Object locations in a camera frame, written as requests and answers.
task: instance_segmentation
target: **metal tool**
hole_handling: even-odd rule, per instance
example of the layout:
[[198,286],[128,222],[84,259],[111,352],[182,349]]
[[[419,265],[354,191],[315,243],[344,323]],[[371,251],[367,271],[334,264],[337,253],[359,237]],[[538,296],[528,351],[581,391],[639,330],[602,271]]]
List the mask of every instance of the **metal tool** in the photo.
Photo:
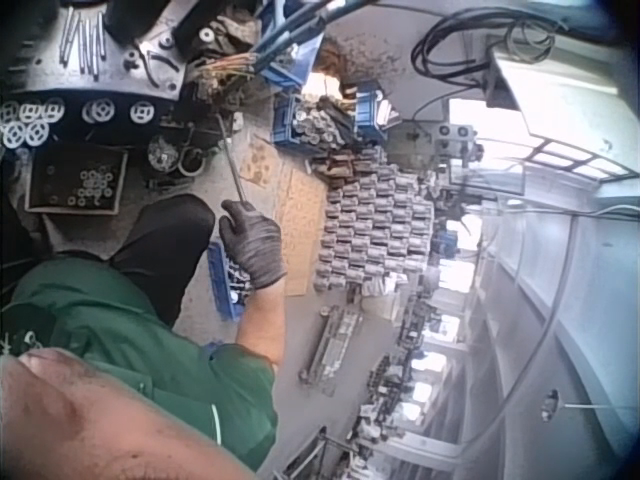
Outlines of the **metal tool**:
[[227,162],[229,163],[229,168],[231,169],[231,174],[233,175],[233,183],[236,185],[236,190],[238,192],[238,197],[241,202],[246,202],[247,197],[244,194],[244,190],[242,188],[242,183],[240,182],[240,174],[238,173],[238,167],[236,163],[233,161],[231,157],[231,153],[229,152],[229,145],[227,145],[227,129],[224,126],[224,120],[222,120],[222,116],[218,113],[216,114],[216,118],[218,119],[218,124],[220,125],[220,132],[222,133],[222,150],[224,151],[225,157],[227,157]]

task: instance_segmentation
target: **round metal disc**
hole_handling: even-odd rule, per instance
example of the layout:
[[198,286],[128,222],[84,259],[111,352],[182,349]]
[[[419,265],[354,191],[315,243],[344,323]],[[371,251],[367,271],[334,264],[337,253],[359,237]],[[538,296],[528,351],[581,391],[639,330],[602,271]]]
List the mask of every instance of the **round metal disc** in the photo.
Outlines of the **round metal disc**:
[[64,116],[64,102],[61,98],[50,98],[42,107],[42,118],[47,123],[59,122]]
[[42,111],[42,103],[40,103],[39,100],[30,100],[27,103],[20,105],[18,118],[22,123],[35,122],[42,117]]
[[4,102],[0,106],[0,123],[10,123],[14,120],[18,120],[18,112],[20,111],[20,104],[18,102]]
[[39,147],[49,138],[49,124],[44,120],[36,120],[27,126],[25,141],[31,147]]
[[82,119],[90,125],[96,123],[96,119],[93,118],[93,114],[91,113],[92,108],[93,102],[87,102],[84,104],[84,107],[82,107]]
[[24,123],[18,121],[10,122],[2,136],[2,143],[7,148],[18,148],[24,143],[26,133],[27,127]]
[[137,102],[131,107],[131,110],[129,110],[129,116],[131,117],[131,121],[133,123],[144,125],[153,120],[155,112],[156,109],[151,103],[141,101]]
[[93,102],[91,106],[91,116],[98,123],[105,123],[111,120],[116,114],[116,106],[108,98],[101,98]]

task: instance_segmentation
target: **gray work glove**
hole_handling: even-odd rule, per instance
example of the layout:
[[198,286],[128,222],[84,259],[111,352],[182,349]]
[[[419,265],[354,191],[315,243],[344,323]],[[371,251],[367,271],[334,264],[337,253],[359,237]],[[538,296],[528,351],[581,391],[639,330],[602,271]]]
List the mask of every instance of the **gray work glove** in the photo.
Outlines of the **gray work glove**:
[[287,272],[282,260],[282,237],[278,224],[258,212],[249,202],[222,202],[229,217],[220,219],[220,237],[231,260],[246,271],[256,290],[266,288]]

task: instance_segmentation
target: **blue container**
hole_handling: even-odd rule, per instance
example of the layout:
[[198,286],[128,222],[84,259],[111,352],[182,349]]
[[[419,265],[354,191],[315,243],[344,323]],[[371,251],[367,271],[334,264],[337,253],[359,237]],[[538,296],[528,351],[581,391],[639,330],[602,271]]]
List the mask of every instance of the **blue container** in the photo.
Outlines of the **blue container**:
[[214,240],[209,244],[207,260],[216,309],[224,321],[238,323],[244,314],[244,306],[231,301],[231,289],[227,276],[229,260],[220,241]]
[[376,122],[378,115],[378,95],[376,89],[365,87],[356,93],[356,133],[366,140],[383,144],[387,141],[387,132],[381,130]]
[[[284,9],[285,17],[292,15],[302,6],[304,6],[304,4],[301,2],[292,0],[287,1]],[[273,2],[269,2],[260,11],[258,16],[260,17],[260,20],[262,20],[262,34],[265,35],[273,23]],[[320,50],[320,44],[322,43],[323,37],[324,33],[321,33],[308,42],[298,45],[298,50],[291,68],[285,69],[280,65],[272,63],[260,72],[260,74],[266,78],[269,83],[277,87],[294,89],[302,88],[302,86],[307,83],[313,64],[318,56],[318,51]]]
[[291,128],[293,115],[296,105],[300,103],[300,101],[298,97],[288,96],[276,102],[273,114],[271,141],[276,147],[286,148],[287,150],[305,156],[313,157],[315,155],[325,154],[326,152],[321,148],[300,142],[293,134],[293,129]]

